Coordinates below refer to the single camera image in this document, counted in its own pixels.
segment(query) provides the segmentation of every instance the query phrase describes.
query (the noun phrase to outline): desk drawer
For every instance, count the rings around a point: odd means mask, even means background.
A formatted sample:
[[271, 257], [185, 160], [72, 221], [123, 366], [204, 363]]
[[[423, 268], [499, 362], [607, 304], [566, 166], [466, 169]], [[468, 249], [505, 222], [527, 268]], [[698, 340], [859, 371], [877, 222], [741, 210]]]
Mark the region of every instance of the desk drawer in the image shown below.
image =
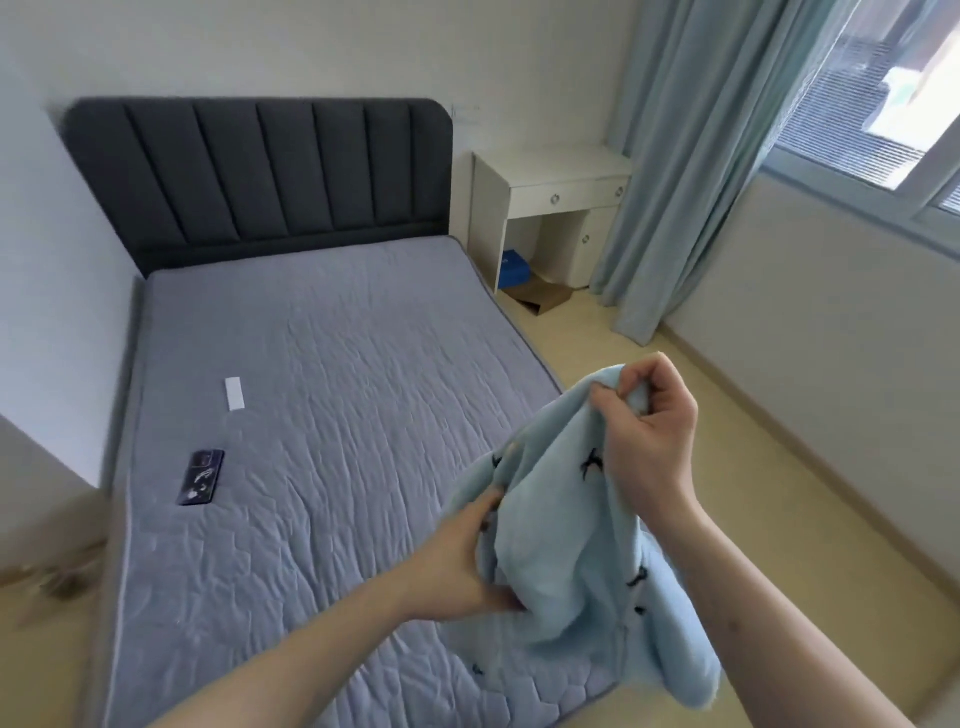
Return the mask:
[[613, 207], [620, 204], [629, 177], [604, 180], [556, 182], [510, 190], [510, 211], [507, 217], [533, 217], [578, 209]]

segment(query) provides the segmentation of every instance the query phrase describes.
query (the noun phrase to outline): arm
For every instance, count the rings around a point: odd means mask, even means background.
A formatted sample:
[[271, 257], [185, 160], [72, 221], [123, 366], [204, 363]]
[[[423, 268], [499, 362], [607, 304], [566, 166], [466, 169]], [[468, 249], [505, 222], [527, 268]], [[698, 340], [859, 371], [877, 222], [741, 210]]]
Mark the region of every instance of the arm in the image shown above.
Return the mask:
[[[651, 414], [623, 398], [651, 385]], [[607, 420], [606, 473], [681, 572], [756, 728], [908, 728], [909, 720], [710, 520], [693, 490], [697, 404], [663, 354], [625, 367], [617, 391], [594, 385]]]
[[487, 584], [476, 570], [481, 524], [502, 498], [502, 491], [489, 490], [443, 522], [410, 559], [211, 683], [154, 728], [301, 726], [403, 622], [517, 608], [510, 590]]

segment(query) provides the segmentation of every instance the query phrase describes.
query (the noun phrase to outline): white desk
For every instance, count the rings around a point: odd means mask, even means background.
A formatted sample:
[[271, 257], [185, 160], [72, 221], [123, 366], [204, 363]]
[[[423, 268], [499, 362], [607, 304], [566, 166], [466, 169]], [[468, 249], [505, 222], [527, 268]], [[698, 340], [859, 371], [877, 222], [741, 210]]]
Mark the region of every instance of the white desk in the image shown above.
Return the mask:
[[589, 284], [630, 180], [628, 159], [576, 145], [475, 153], [467, 251], [496, 290], [507, 221], [543, 216], [531, 268], [571, 288]]

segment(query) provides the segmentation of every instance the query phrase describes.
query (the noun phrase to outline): hand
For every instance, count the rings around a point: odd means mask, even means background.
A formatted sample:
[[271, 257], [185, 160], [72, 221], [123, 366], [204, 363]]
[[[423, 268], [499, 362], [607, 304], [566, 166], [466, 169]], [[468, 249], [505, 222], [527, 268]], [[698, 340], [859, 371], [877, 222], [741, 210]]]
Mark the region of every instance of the hand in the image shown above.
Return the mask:
[[503, 490], [491, 487], [441, 522], [409, 559], [386, 574], [402, 593], [407, 619], [446, 621], [523, 609], [509, 587], [488, 584], [476, 567], [480, 529], [502, 499]]
[[[637, 417], [624, 399], [644, 379], [650, 414]], [[607, 420], [604, 472], [654, 535], [665, 522], [699, 511], [691, 465], [697, 401], [665, 354], [625, 366], [616, 391], [594, 383], [590, 404]]]

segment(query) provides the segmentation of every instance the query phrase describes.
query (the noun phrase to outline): bed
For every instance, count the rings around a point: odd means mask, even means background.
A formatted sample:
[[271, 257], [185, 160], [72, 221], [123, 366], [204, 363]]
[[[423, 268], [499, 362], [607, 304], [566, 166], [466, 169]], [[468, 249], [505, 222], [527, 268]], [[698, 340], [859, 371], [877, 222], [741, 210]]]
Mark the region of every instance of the bed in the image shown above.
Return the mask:
[[[149, 276], [82, 716], [135, 728], [408, 554], [560, 387], [446, 235], [434, 102], [93, 99], [63, 134]], [[198, 449], [216, 496], [177, 506]], [[415, 622], [317, 725], [547, 726], [610, 687], [531, 663], [481, 692]]]

